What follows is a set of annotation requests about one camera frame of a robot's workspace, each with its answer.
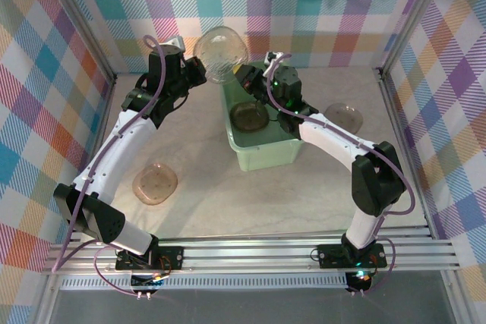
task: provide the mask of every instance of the metal grate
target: metal grate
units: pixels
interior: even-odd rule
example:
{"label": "metal grate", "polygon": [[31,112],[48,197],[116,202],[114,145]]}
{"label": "metal grate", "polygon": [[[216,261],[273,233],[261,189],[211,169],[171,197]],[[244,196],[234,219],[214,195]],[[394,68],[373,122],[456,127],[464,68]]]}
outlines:
{"label": "metal grate", "polygon": [[[108,278],[120,288],[130,288],[128,276]],[[174,275],[157,289],[278,289],[278,288],[344,288],[346,276],[343,273],[296,274],[296,275]],[[110,288],[97,276],[83,278],[65,277],[61,290],[96,290]]]}

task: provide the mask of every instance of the plaid fabric wall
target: plaid fabric wall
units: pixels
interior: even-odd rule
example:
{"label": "plaid fabric wall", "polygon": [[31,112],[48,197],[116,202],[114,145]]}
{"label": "plaid fabric wall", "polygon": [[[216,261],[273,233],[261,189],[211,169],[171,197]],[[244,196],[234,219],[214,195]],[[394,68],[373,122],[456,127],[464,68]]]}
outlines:
{"label": "plaid fabric wall", "polygon": [[0,0],[0,323],[27,320],[108,89],[59,0]]}
{"label": "plaid fabric wall", "polygon": [[391,76],[428,208],[486,322],[486,0],[433,0]]}
{"label": "plaid fabric wall", "polygon": [[188,53],[207,30],[226,25],[251,58],[291,52],[299,67],[380,65],[414,0],[78,0],[120,72],[146,70],[144,34],[185,38]]}

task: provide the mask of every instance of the purple cable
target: purple cable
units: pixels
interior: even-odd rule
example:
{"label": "purple cable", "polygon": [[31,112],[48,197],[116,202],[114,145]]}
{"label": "purple cable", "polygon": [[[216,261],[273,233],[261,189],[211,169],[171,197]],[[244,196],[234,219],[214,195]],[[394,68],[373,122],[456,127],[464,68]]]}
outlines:
{"label": "purple cable", "polygon": [[66,257],[65,257],[65,260],[69,260],[70,258],[72,258],[73,255],[75,255],[77,252],[79,252],[80,250],[82,250],[83,248],[85,248],[87,245],[90,245],[92,243],[97,243],[98,241],[96,239],[92,239],[90,241],[86,241],[82,244],[80,244],[79,246],[77,246],[76,248],[73,249],[73,251],[71,253],[69,253]]}
{"label": "purple cable", "polygon": [[390,276],[390,274],[393,271],[393,267],[395,267],[395,261],[396,261],[395,244],[388,237],[377,237],[377,241],[387,241],[388,243],[390,243],[390,246],[392,247],[392,262],[390,262],[390,267],[388,268],[387,273],[385,273],[385,277],[383,277],[381,279],[381,281],[379,281],[377,284],[375,284],[374,286],[371,286],[368,290],[366,290],[366,293],[372,292],[372,291],[376,290],[377,288],[379,288],[388,279],[388,277]]}
{"label": "purple cable", "polygon": [[105,282],[107,285],[111,286],[111,287],[112,287],[112,288],[114,288],[116,291],[121,292],[122,294],[126,294],[126,295],[130,295],[130,296],[135,296],[135,297],[138,297],[138,295],[137,295],[137,294],[135,294],[134,292],[124,290],[124,289],[119,288],[118,286],[116,286],[116,285],[112,284],[112,283],[111,283],[110,281],[108,281],[108,279],[107,279],[105,276],[103,276],[103,275],[101,274],[101,272],[99,271],[98,266],[96,265],[96,260],[98,259],[99,254],[100,254],[102,251],[104,251],[104,250],[106,250],[106,249],[108,249],[108,248],[112,248],[112,247],[110,247],[110,246],[103,247],[103,248],[101,248],[100,250],[98,250],[98,251],[97,251],[97,252],[94,254],[94,258],[93,258],[93,266],[94,266],[94,270],[96,271],[96,273],[98,274],[98,276],[99,276],[99,277],[100,277],[100,278],[101,278],[101,279],[102,279],[102,280],[103,280],[103,281],[104,281],[104,282]]}
{"label": "purple cable", "polygon": [[[132,119],[130,119],[123,127],[121,127],[118,130],[118,135],[121,136],[141,115],[143,115],[157,100],[159,97],[160,93],[162,92],[162,88],[164,86],[164,82],[166,80],[166,60],[165,56],[162,50],[162,47],[160,47],[159,42],[153,38],[152,36],[146,35],[144,36],[144,43],[147,47],[150,49],[156,50],[159,53],[160,56],[160,64],[161,64],[161,71],[160,71],[160,82],[159,82],[159,87],[157,87],[157,90],[155,94],[153,94],[152,99],[147,103],[147,105],[144,106],[142,110],[140,110]],[[81,192],[79,194],[79,197],[76,200],[76,205],[74,206],[73,214],[71,217],[71,221],[69,222],[69,227],[68,227],[68,233],[66,234],[66,239],[64,243],[62,244],[61,252],[59,253],[58,258],[56,259],[54,266],[52,267],[52,273],[55,273],[58,269],[60,269],[69,258],[72,257],[72,254],[76,253],[79,251],[79,249],[74,250],[74,252],[70,255],[64,258],[64,255],[66,253],[66,250],[68,249],[69,241],[71,240],[71,236],[73,234],[74,230],[74,223],[76,222],[77,215],[79,214],[80,208],[81,208],[81,203],[83,201],[83,197],[88,190],[88,187],[90,186],[90,180],[93,178],[96,169],[98,168],[99,163],[105,156],[105,154],[109,151],[109,149],[112,147],[113,143],[118,139],[118,135],[113,136],[109,142],[105,145],[105,147],[99,152],[98,156],[95,158],[93,165],[91,166],[87,179],[85,180],[83,187],[81,188]]]}

